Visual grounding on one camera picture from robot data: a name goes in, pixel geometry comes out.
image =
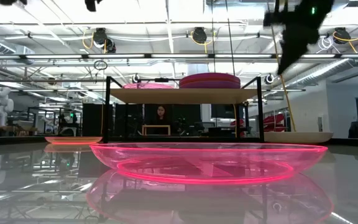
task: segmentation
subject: reflective floor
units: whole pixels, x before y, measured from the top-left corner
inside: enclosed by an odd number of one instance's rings
[[[346,149],[350,146],[330,146]],[[259,185],[163,184],[123,177],[88,146],[0,146],[0,223],[355,223],[358,156],[327,152]]]

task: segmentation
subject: woman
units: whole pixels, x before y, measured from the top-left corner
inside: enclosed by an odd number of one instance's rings
[[[155,119],[151,122],[151,125],[171,125],[164,106],[160,105],[157,108],[157,114]],[[153,134],[168,134],[168,128],[150,128]]]

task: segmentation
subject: shelf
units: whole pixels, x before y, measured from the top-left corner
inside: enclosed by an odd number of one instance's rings
[[[252,98],[250,89],[113,89],[110,94],[124,103],[137,104],[238,104]]]

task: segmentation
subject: chair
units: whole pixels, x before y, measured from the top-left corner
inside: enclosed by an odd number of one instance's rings
[[[349,134],[347,138],[358,138],[358,121],[353,121],[349,128]]]

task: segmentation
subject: white beige tray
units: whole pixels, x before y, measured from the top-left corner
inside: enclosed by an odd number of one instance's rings
[[[330,140],[334,133],[265,132],[265,142],[314,144]]]

